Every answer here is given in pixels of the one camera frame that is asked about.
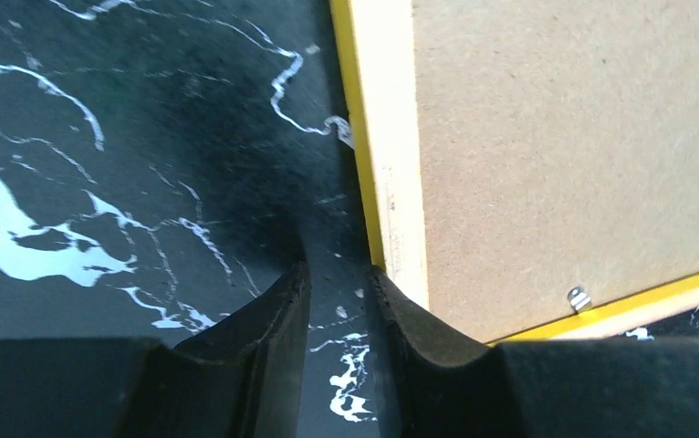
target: yellow frame edge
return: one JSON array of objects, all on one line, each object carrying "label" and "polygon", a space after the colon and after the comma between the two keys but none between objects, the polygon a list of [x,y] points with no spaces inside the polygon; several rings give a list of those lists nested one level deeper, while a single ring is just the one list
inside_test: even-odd
[{"label": "yellow frame edge", "polygon": [[412,5],[331,0],[330,8],[371,262],[428,308]]},{"label": "yellow frame edge", "polygon": [[699,274],[493,341],[585,339],[617,335],[699,306]]},{"label": "yellow frame edge", "polygon": [[349,112],[349,125],[352,127],[355,163],[358,167],[360,197],[366,220],[370,258],[374,265],[386,270],[350,1],[330,0],[330,13],[333,19],[336,49],[339,53],[339,68],[344,87],[344,99],[347,101]]}]

